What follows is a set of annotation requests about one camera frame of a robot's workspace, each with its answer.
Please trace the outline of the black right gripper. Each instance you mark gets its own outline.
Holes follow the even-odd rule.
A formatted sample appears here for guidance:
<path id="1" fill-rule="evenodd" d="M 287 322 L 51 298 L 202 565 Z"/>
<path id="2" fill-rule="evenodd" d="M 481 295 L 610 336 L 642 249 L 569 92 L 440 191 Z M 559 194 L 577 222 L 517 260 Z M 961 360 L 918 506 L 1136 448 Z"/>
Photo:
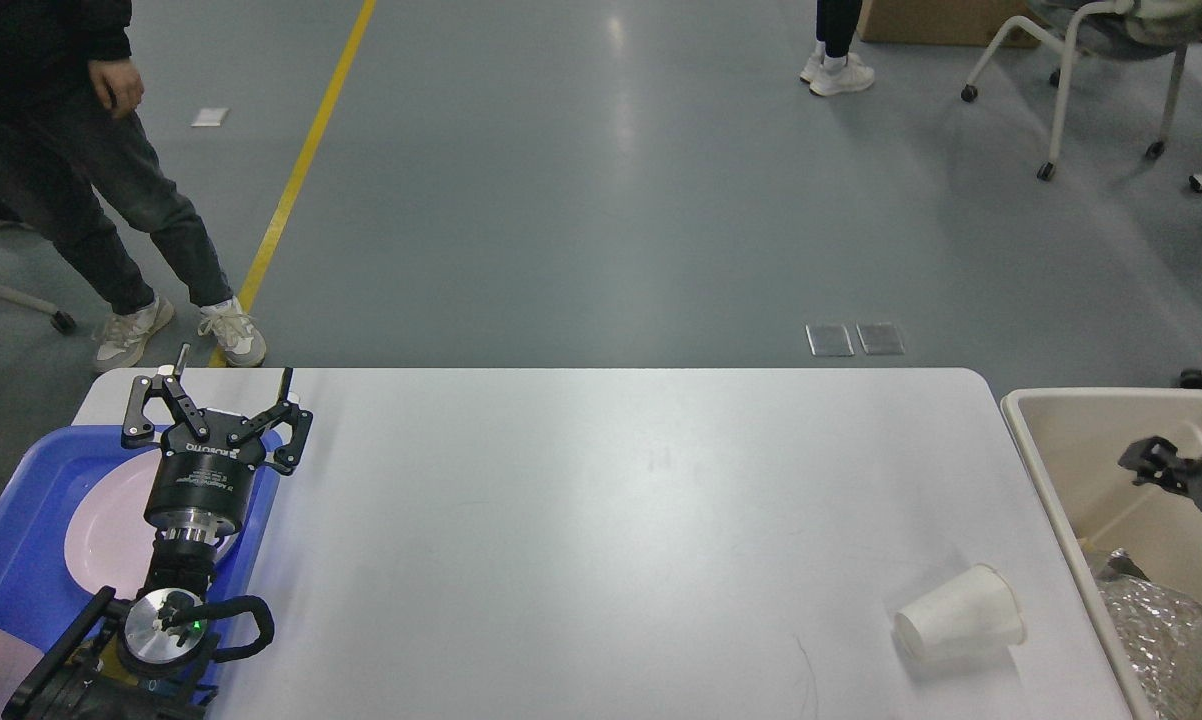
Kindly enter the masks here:
<path id="1" fill-rule="evenodd" d="M 1144 438 L 1121 452 L 1118 466 L 1131 471 L 1132 486 L 1158 486 L 1168 493 L 1188 493 L 1202 514 L 1202 456 L 1189 462 L 1178 456 L 1167 438 Z"/>

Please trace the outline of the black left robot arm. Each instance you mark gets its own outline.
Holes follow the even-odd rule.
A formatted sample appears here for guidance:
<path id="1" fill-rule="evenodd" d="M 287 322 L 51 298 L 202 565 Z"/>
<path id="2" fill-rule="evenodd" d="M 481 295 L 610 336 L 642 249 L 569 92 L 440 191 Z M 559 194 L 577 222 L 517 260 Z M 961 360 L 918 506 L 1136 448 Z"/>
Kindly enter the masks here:
<path id="1" fill-rule="evenodd" d="M 2 707 L 5 719 L 202 719 L 213 665 L 258 655 L 275 620 L 252 594 L 212 600 L 218 547 L 246 525 L 262 469 L 294 474 L 313 413 L 291 398 L 252 416 L 200 407 L 182 387 L 186 359 L 131 383 L 121 446 L 159 451 L 144 520 L 150 563 L 133 599 L 93 594 Z"/>

